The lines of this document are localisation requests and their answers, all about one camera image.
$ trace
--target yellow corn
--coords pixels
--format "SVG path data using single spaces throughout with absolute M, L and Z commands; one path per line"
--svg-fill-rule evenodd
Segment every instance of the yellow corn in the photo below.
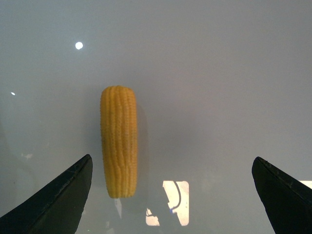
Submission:
M 101 95 L 101 137 L 110 197 L 133 196 L 137 187 L 137 105 L 132 89 L 107 87 Z

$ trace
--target white background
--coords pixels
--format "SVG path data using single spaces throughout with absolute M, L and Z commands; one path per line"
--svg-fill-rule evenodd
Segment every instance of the white background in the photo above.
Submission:
M 90 154 L 77 234 L 273 234 L 251 167 L 312 180 L 311 63 L 311 1 L 2 0 L 0 216 Z M 140 134 L 122 219 L 99 127 L 101 91 L 118 84 L 136 93 Z M 186 227 L 163 209 L 164 180 L 190 185 Z

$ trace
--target white table surface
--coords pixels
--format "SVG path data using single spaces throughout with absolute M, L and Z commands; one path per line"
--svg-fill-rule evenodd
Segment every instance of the white table surface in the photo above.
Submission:
M 90 154 L 77 234 L 273 234 L 251 167 L 312 180 L 311 64 L 311 1 L 3 0 L 0 216 Z M 121 201 L 99 127 L 118 84 L 136 93 L 140 134 L 138 190 Z M 187 226 L 167 218 L 163 181 L 188 182 Z

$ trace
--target corn cob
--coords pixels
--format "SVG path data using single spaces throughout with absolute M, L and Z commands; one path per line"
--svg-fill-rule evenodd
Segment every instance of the corn cob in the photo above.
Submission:
M 111 198 L 137 187 L 137 107 L 132 89 L 107 87 L 101 95 L 101 137 L 106 188 Z

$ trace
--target glossy surface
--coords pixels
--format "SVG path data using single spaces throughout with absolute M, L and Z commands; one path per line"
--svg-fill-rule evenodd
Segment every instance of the glossy surface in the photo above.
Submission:
M 311 8 L 2 1 L 0 215 L 90 154 L 78 234 L 273 234 L 251 168 L 260 156 L 312 180 Z M 136 93 L 139 187 L 115 201 L 105 188 L 99 99 L 116 84 Z M 174 181 L 181 201 L 189 198 L 186 226 L 163 188 Z M 147 225 L 149 212 L 160 226 Z

